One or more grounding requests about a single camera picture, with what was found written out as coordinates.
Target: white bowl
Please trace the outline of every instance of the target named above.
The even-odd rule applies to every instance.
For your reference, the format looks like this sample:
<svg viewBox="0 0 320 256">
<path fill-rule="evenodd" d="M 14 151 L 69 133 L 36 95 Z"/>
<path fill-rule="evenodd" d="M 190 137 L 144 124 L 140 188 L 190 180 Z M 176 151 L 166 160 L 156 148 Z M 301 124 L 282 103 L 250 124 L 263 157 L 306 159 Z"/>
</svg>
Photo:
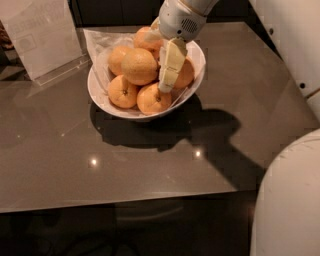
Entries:
<svg viewBox="0 0 320 256">
<path fill-rule="evenodd" d="M 187 49 L 188 56 L 191 58 L 194 64 L 195 79 L 193 83 L 186 88 L 186 90 L 172 90 L 173 101 L 176 100 L 176 102 L 164 112 L 147 116 L 141 113 L 137 107 L 132 109 L 121 109 L 110 102 L 107 95 L 107 88 L 109 82 L 115 76 L 109 71 L 105 60 L 107 55 L 111 52 L 111 48 L 106 49 L 98 56 L 96 65 L 97 68 L 91 68 L 89 72 L 89 94 L 99 108 L 116 117 L 129 119 L 132 121 L 147 122 L 151 121 L 152 119 L 165 116 L 186 102 L 196 92 L 204 78 L 206 60 L 201 48 L 194 41 L 192 41 L 187 44 Z"/>
</svg>

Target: floor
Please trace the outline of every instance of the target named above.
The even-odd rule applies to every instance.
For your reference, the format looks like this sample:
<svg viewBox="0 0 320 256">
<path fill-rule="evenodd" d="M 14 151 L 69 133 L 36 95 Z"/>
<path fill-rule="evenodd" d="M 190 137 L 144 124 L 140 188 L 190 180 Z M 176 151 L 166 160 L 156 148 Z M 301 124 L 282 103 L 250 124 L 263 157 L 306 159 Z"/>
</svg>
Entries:
<svg viewBox="0 0 320 256">
<path fill-rule="evenodd" d="M 256 191 L 0 214 L 0 255 L 246 256 Z"/>
</svg>

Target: paper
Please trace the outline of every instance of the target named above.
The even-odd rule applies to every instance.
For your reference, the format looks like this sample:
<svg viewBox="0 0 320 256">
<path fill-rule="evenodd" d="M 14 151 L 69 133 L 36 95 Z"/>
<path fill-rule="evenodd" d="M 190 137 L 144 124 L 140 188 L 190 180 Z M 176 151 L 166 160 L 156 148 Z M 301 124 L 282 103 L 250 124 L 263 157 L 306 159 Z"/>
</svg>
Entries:
<svg viewBox="0 0 320 256">
<path fill-rule="evenodd" d="M 0 19 L 32 80 L 82 56 L 66 0 L 10 0 Z"/>
</svg>

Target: gray tabletop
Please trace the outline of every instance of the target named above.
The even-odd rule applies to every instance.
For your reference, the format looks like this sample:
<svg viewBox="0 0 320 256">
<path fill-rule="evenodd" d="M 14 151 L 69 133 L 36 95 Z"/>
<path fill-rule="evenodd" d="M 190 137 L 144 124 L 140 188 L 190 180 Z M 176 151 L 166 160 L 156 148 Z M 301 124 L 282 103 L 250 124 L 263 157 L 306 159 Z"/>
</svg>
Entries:
<svg viewBox="0 0 320 256">
<path fill-rule="evenodd" d="M 0 212 L 253 190 L 319 122 L 244 23 L 207 24 L 196 95 L 149 123 L 90 99 L 90 66 L 53 84 L 0 83 Z"/>
</svg>

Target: glossy table surface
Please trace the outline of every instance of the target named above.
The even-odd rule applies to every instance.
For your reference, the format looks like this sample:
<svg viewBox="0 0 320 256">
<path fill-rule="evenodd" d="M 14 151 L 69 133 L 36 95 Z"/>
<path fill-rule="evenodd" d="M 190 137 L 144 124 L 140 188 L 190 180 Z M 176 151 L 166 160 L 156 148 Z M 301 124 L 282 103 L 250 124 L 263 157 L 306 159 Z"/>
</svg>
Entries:
<svg viewBox="0 0 320 256">
<path fill-rule="evenodd" d="M 253 190 L 319 128 L 284 63 L 244 23 L 207 24 L 205 80 L 149 123 L 101 111 L 90 65 L 39 87 L 0 82 L 0 212 Z"/>
</svg>

